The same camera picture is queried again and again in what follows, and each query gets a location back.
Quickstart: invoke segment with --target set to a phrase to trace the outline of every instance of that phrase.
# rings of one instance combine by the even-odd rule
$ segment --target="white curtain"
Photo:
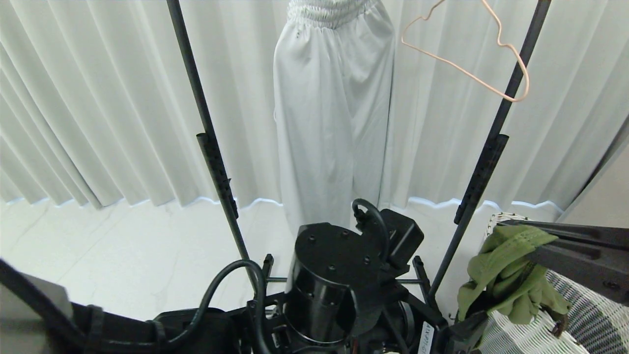
[[[385,0],[400,28],[428,1]],[[490,1],[516,47],[536,2]],[[272,59],[286,1],[182,1],[238,204],[281,201]],[[531,93],[486,199],[566,208],[629,112],[629,3],[554,1],[529,64]],[[165,1],[0,1],[0,197],[96,207],[216,199]],[[499,89],[515,60],[479,1],[447,1],[408,40]],[[382,198],[460,198],[500,98],[398,44]]]

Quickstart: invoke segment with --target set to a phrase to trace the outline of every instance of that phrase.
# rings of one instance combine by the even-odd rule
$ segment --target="wire hanger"
[[[524,87],[524,93],[522,94],[522,96],[520,96],[519,98],[512,98],[509,97],[507,95],[505,95],[504,93],[498,91],[497,89],[493,88],[492,86],[488,85],[487,83],[485,83],[483,80],[479,79],[478,77],[476,77],[475,75],[471,74],[469,71],[463,69],[462,67],[458,66],[457,64],[454,64],[453,62],[441,58],[435,54],[429,53],[425,50],[419,49],[418,47],[415,47],[414,45],[407,43],[406,40],[404,39],[404,37],[406,36],[406,31],[408,31],[408,28],[415,22],[419,21],[419,20],[424,20],[424,21],[428,21],[428,19],[430,18],[430,16],[432,15],[432,12],[435,10],[435,8],[439,5],[441,5],[445,0],[439,0],[436,4],[433,5],[432,8],[430,8],[430,12],[428,12],[428,16],[426,17],[422,17],[419,16],[417,18],[415,18],[413,21],[411,21],[408,25],[406,25],[406,28],[404,29],[404,31],[402,31],[402,44],[406,45],[407,47],[411,47],[412,49],[415,49],[421,53],[424,53],[430,57],[435,58],[436,60],[442,61],[446,64],[450,64],[451,66],[454,66],[455,68],[457,68],[458,70],[460,70],[461,72],[463,72],[465,75],[473,78],[477,83],[485,86],[487,89],[489,89],[490,91],[496,93],[498,96],[511,101],[511,102],[520,102],[522,100],[524,100],[526,98],[526,96],[528,95],[528,88],[530,85],[529,82],[529,77],[528,77],[528,71],[526,69],[526,65],[524,65],[524,62],[522,61],[522,58],[520,57],[518,51],[515,49],[515,47],[512,44],[509,43],[502,43],[500,42],[500,36],[503,32],[503,24],[500,22],[500,19],[498,18],[498,16],[496,15],[496,13],[494,12],[494,10],[491,8],[491,6],[487,3],[487,0],[481,0],[482,4],[485,6],[485,8],[487,9],[487,11],[489,12],[489,14],[491,15],[491,17],[494,18],[494,20],[496,20],[496,24],[498,24],[498,37],[496,39],[496,43],[498,44],[498,46],[500,47],[507,47],[509,49],[511,49],[511,51],[513,52],[513,54],[515,55],[516,59],[518,59],[518,65],[520,65],[520,69],[522,69],[522,73],[524,74],[524,79],[525,79],[525,87]]]

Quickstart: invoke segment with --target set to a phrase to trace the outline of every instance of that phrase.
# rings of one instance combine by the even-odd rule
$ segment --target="white label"
[[[432,337],[435,334],[435,328],[424,322],[421,327],[421,340],[419,354],[430,354],[432,347]]]

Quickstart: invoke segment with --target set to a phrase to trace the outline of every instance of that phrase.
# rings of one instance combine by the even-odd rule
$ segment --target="green garment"
[[[567,314],[570,304],[549,284],[547,269],[524,258],[536,247],[556,239],[532,226],[496,226],[481,252],[467,265],[472,280],[459,289],[458,320],[465,319],[485,288],[487,306],[483,309],[487,313],[498,310],[515,324],[529,324],[540,306]]]

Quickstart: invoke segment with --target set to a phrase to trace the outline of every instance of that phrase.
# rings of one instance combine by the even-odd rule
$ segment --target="white floor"
[[[425,234],[418,254],[432,279],[456,228],[457,202],[411,202],[396,210],[413,218]],[[437,293],[444,315],[456,312],[459,286],[467,281],[467,262],[480,247],[487,222],[498,210],[486,203],[477,210]],[[512,205],[508,210],[533,220],[553,221],[551,204]],[[251,259],[275,257],[272,275],[285,277],[294,238],[280,205],[258,202],[238,220]],[[66,287],[70,299],[106,311],[152,319],[164,311],[197,307],[216,273],[238,258],[220,205],[200,200],[181,208],[170,203],[130,207],[122,201],[104,210],[68,203],[0,207],[0,255],[18,270]],[[413,271],[405,277],[414,277]],[[417,286],[409,289],[422,299]],[[280,292],[283,284],[269,286]],[[235,309],[252,297],[246,273],[238,270],[218,289],[211,305]]]

